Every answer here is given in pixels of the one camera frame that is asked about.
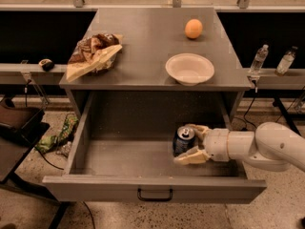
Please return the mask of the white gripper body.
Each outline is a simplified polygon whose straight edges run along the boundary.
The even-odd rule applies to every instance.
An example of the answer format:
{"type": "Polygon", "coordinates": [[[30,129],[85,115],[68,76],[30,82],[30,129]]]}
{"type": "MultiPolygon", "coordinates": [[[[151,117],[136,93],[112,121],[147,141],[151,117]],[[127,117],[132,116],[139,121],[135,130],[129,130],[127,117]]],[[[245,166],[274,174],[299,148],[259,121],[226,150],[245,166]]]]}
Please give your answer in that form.
{"type": "Polygon", "coordinates": [[[203,145],[207,154],[213,161],[228,162],[228,129],[212,129],[209,130],[203,141],[203,145]]]}

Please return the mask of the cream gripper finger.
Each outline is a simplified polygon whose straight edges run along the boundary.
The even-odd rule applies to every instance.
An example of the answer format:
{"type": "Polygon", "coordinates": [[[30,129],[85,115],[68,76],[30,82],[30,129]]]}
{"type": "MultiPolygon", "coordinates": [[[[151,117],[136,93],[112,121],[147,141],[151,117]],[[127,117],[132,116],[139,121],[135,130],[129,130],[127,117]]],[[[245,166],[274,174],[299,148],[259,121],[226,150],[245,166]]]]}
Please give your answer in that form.
{"type": "Polygon", "coordinates": [[[192,128],[194,130],[195,135],[201,141],[204,140],[206,134],[210,130],[210,128],[208,126],[205,126],[205,125],[196,125],[196,124],[192,124],[192,123],[187,124],[187,127],[192,128]]]}
{"type": "Polygon", "coordinates": [[[202,164],[208,161],[210,158],[211,157],[204,149],[194,146],[187,152],[175,157],[173,161],[180,165],[202,164]]]}

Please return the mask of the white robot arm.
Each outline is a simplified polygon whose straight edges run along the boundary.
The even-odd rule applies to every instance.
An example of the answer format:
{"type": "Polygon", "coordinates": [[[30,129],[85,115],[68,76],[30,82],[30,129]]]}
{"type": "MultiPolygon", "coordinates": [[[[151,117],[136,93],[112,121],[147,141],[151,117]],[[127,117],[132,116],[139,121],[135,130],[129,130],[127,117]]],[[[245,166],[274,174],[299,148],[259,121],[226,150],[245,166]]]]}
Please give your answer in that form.
{"type": "Polygon", "coordinates": [[[241,160],[267,171],[286,171],[290,165],[305,171],[305,138],[279,123],[265,122],[247,132],[194,124],[189,127],[194,129],[199,144],[175,157],[177,164],[241,160]]]}

